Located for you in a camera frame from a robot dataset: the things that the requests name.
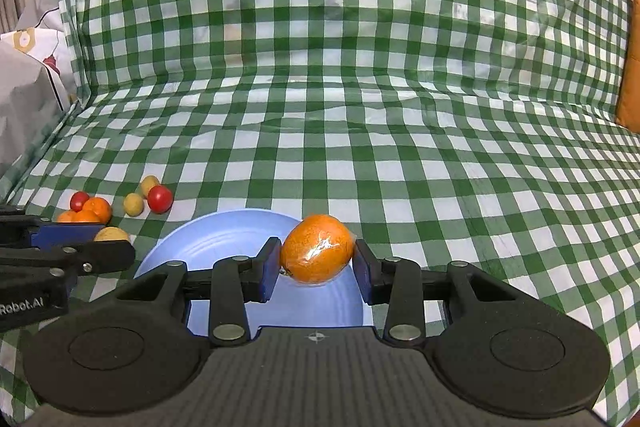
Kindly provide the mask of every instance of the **plastic wrap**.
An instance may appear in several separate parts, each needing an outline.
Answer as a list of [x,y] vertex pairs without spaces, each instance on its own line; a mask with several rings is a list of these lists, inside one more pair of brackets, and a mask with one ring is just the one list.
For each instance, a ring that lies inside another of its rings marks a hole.
[[324,284],[349,264],[354,241],[354,235],[335,217],[308,216],[282,245],[282,271],[299,283]]

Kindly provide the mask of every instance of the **plate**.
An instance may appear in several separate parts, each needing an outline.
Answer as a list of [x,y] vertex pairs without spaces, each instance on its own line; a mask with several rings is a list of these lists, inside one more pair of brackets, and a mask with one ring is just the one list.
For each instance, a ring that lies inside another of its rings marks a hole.
[[[299,220],[259,208],[214,212],[194,219],[162,239],[142,262],[136,277],[172,259],[189,270],[211,268],[232,255],[255,257],[265,241],[284,242]],[[351,264],[327,284],[304,286],[280,275],[273,296],[265,304],[245,304],[252,337],[260,326],[333,328],[372,326],[370,306],[362,301]],[[193,301],[188,328],[206,335],[209,302]]]

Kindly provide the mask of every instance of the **bolt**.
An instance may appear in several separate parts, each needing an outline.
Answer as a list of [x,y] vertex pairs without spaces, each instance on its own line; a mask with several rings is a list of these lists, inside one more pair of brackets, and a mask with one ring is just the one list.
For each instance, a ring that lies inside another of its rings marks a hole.
[[398,324],[389,330],[389,336],[396,341],[414,341],[420,337],[420,330],[411,324]]
[[213,336],[220,341],[236,341],[244,335],[244,328],[237,324],[220,324],[213,330]]

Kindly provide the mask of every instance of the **small orange fruit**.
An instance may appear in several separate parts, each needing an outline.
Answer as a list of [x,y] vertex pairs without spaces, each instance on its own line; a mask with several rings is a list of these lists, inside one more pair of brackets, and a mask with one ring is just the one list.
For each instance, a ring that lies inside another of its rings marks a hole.
[[77,212],[74,212],[72,210],[66,210],[65,212],[63,212],[62,214],[60,214],[58,216],[58,218],[56,219],[57,223],[72,223],[76,220],[76,214]]
[[308,216],[287,235],[280,265],[296,281],[326,282],[347,265],[353,243],[351,232],[335,217]]
[[80,212],[76,212],[75,223],[101,223],[100,217],[91,210],[82,209]]
[[82,206],[82,210],[92,211],[103,225],[106,225],[111,219],[111,205],[104,198],[89,198]]

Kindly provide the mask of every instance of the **small potato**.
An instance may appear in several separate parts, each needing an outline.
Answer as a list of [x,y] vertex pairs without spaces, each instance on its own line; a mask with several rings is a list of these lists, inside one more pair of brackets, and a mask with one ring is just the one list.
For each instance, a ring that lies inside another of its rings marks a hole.
[[142,191],[142,195],[146,198],[146,195],[149,193],[149,191],[159,184],[160,182],[155,176],[145,176],[145,178],[140,182],[140,190]]
[[142,211],[145,209],[145,200],[143,200],[139,194],[132,192],[124,198],[122,206],[127,216],[136,217],[142,214]]
[[119,241],[121,239],[131,242],[129,234],[118,227],[105,227],[94,237],[94,241]]

